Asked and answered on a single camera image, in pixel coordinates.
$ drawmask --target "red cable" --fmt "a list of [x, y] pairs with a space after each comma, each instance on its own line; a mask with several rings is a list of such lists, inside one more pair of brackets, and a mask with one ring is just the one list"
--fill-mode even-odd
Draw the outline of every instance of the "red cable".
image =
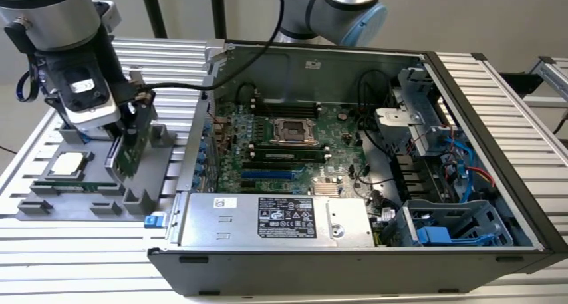
[[486, 173], [486, 171], [485, 170], [482, 170], [482, 169], [480, 169], [480, 168], [476, 168], [474, 166], [468, 166], [466, 167], [466, 169], [468, 170], [473, 170], [473, 171], [476, 171], [476, 172], [478, 172], [478, 173], [481, 173], [484, 176], [486, 176], [486, 178], [490, 180], [490, 186], [494, 186], [494, 180], [493, 180], [493, 177]]
[[449, 128], [449, 137], [452, 138], [452, 142], [449, 143], [449, 152], [453, 151], [453, 141], [454, 141], [454, 134], [453, 134], [453, 128], [450, 126], [446, 126], [445, 124], [440, 125], [442, 128]]
[[412, 140], [412, 142], [410, 142], [410, 146], [408, 146], [406, 154], [410, 154], [410, 151], [412, 151], [412, 149], [413, 149], [413, 147], [414, 147], [416, 142], [420, 140], [420, 138], [421, 138], [422, 136], [425, 136], [425, 135], [428, 134], [428, 132], [429, 132], [429, 130], [428, 130], [428, 131], [425, 131], [425, 132], [424, 132], [424, 133], [418, 136], [418, 138], [417, 138], [416, 140]]

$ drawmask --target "blue cable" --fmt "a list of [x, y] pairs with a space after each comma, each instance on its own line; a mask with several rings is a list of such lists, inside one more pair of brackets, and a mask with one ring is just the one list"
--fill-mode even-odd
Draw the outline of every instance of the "blue cable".
[[484, 246], [493, 240], [494, 235], [484, 234], [473, 239], [452, 239], [453, 245], [477, 245]]
[[[453, 140], [452, 138], [445, 138], [444, 141], [448, 143], [453, 143], [454, 146], [457, 146], [461, 150], [465, 150], [468, 152], [469, 165], [472, 166], [473, 159], [474, 159], [473, 150], [464, 143], [461, 143], [457, 140]], [[468, 172], [468, 184], [466, 184], [465, 192], [462, 193], [462, 197], [458, 203], [465, 203], [468, 201], [470, 192], [473, 191], [472, 187], [473, 187], [473, 173]]]

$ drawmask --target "power supply label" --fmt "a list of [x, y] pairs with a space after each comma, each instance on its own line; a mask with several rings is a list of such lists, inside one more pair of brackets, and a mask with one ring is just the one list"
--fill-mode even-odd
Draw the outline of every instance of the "power supply label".
[[258, 236], [262, 239], [314, 239], [313, 199], [258, 198]]

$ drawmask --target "metal rail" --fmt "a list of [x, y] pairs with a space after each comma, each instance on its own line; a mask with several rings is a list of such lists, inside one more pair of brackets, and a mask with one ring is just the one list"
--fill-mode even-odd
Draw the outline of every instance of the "metal rail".
[[540, 57], [528, 73], [536, 73], [568, 101], [568, 58]]
[[[565, 146], [486, 61], [469, 54], [438, 57], [545, 213], [568, 222]], [[444, 105], [441, 110], [450, 120]]]

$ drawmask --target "metal frame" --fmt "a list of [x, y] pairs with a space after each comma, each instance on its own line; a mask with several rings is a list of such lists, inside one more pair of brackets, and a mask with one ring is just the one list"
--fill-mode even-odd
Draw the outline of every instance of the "metal frame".
[[528, 73], [536, 73], [568, 101], [568, 59], [540, 57]]
[[[258, 48], [256, 43], [250, 42], [237, 42], [229, 43], [230, 47], [238, 49], [240, 47], [252, 47]], [[542, 209], [538, 206], [534, 197], [525, 186], [522, 179], [518, 177], [518, 174], [512, 166], [512, 163], [508, 160], [497, 142], [494, 141], [488, 127], [481, 121], [474, 109], [473, 105], [466, 99], [458, 84], [456, 83], [454, 77], [450, 75], [445, 65], [438, 57], [438, 55], [433, 52], [425, 51], [393, 51], [393, 50], [382, 50], [382, 49], [349, 49], [344, 47], [329, 47], [329, 46], [297, 46], [297, 45], [277, 45], [273, 47], [274, 49], [301, 49], [301, 50], [318, 50], [325, 49], [328, 52], [337, 53], [381, 53], [386, 55], [410, 55], [412, 57], [420, 57], [426, 65], [428, 71], [430, 73], [432, 79], [436, 81], [436, 85], [440, 88], [441, 95], [452, 106], [452, 111], [460, 117], [460, 126], [462, 127], [465, 133], [468, 134], [469, 139], [472, 139], [472, 144], [476, 149], [476, 153], [484, 162], [484, 165], [493, 175], [493, 177], [498, 180], [497, 186], [502, 193], [502, 196], [508, 202], [508, 206], [516, 219], [518, 220], [518, 224], [528, 235], [533, 247], [478, 247], [472, 249], [470, 247], [432, 247], [428, 249], [424, 248], [378, 248], [378, 249], [364, 249], [364, 248], [342, 248], [338, 247], [336, 249], [325, 249], [321, 250], [318, 248], [310, 247], [297, 247], [290, 249], [285, 246], [276, 247], [270, 249], [264, 248], [244, 248], [244, 247], [232, 247], [217, 248], [217, 247], [185, 247], [177, 246], [181, 239], [184, 222], [180, 221], [180, 217], [182, 218], [186, 214], [186, 204], [185, 208], [181, 207], [176, 210], [178, 212], [177, 222], [174, 226], [181, 226], [181, 228], [174, 228], [174, 232], [169, 235], [170, 241], [173, 241], [173, 245], [169, 245], [166, 248], [152, 248], [148, 250], [148, 257], [152, 263], [156, 265], [160, 272], [164, 274], [168, 282], [173, 285], [176, 291], [178, 291], [184, 295], [190, 295], [200, 293], [200, 295], [216, 295], [216, 289], [230, 294], [238, 294], [241, 288], [236, 285], [230, 284], [226, 280], [220, 279], [218, 281], [210, 280], [212, 272], [216, 272], [214, 277], [230, 275], [230, 269], [234, 267], [241, 267], [242, 265], [246, 267], [266, 267], [270, 266], [270, 263], [288, 263], [288, 265], [297, 265], [300, 267], [308, 267], [309, 272], [325, 272], [325, 267], [328, 264], [320, 263], [316, 259], [317, 257], [325, 257], [332, 261], [337, 261], [337, 264], [341, 266], [341, 270], [345, 274], [353, 277], [353, 281], [357, 281], [358, 288], [348, 288], [348, 287], [337, 287], [334, 292], [337, 291], [353, 291], [353, 289], [358, 289], [360, 291], [368, 291], [368, 281], [354, 278], [358, 273], [362, 275], [368, 274], [368, 270], [358, 267], [358, 271], [353, 270], [350, 263], [357, 258], [364, 257], [364, 260], [368, 262], [368, 267], [381, 266], [386, 271], [393, 270], [393, 265], [396, 262], [397, 269], [401, 269], [404, 272], [410, 270], [408, 264], [410, 263], [409, 258], [412, 256], [421, 256], [421, 264], [412, 263], [413, 269], [430, 269], [429, 265], [437, 261], [436, 256], [444, 256], [444, 259], [449, 261], [449, 259], [457, 260], [460, 258], [464, 261], [468, 261], [468, 254], [472, 252], [476, 256], [484, 260], [497, 259], [500, 262], [500, 258], [510, 259], [516, 261], [517, 259], [526, 259], [520, 266], [514, 267], [514, 271], [532, 273], [538, 269], [546, 267], [552, 263], [556, 263], [560, 259], [564, 259], [568, 256], [568, 245], [562, 240], [558, 232], [548, 216]], [[485, 71], [489, 71], [489, 65], [485, 65]], [[254, 254], [262, 254], [262, 260], [254, 258]], [[389, 261], [388, 263], [382, 261], [382, 256], [388, 255]], [[180, 265], [181, 258], [184, 260], [182, 263], [186, 263], [188, 268], [184, 268], [184, 265]], [[474, 268], [470, 268], [470, 277], [469, 284], [468, 283], [454, 283], [452, 281], [445, 281], [441, 285], [436, 284], [437, 287], [448, 286], [449, 289], [457, 291], [461, 289], [468, 289], [472, 287], [472, 283], [478, 283], [478, 280], [488, 280], [489, 277], [484, 277], [486, 271], [480, 269], [481, 263]], [[504, 271], [500, 271], [500, 265], [492, 263], [492, 272], [493, 278], [498, 276], [498, 274], [506, 274]], [[250, 272], [242, 273], [245, 275], [244, 279], [249, 282], [249, 285], [253, 281], [256, 287], [253, 288], [254, 294], [269, 294], [276, 293], [276, 289], [273, 289], [273, 284], [268, 283], [265, 280], [258, 279], [258, 276], [252, 275]], [[276, 274], [274, 270], [265, 269], [269, 272], [270, 276]], [[205, 276], [209, 274], [209, 279], [202, 278], [198, 282], [188, 285], [185, 281], [193, 280], [197, 275]], [[444, 278], [448, 276], [456, 275], [457, 272], [452, 269], [446, 269], [444, 271]], [[290, 278], [290, 275], [284, 274], [286, 281]], [[313, 284], [314, 289], [321, 290], [321, 283], [329, 283], [330, 281], [326, 279], [328, 275], [312, 273], [309, 279], [317, 281]], [[378, 289], [381, 291], [392, 291], [396, 289], [393, 287], [393, 281], [398, 281], [398, 279], [393, 278], [388, 283], [382, 283]], [[418, 289], [420, 283], [409, 285], [414, 285], [414, 287], [409, 287], [412, 291], [426, 291], [426, 289]]]
[[165, 24], [161, 17], [160, 1], [144, 0], [144, 6], [148, 12], [149, 24], [152, 25], [153, 37], [168, 38]]
[[224, 0], [210, 0], [213, 12], [214, 38], [226, 39], [226, 19], [224, 12]]

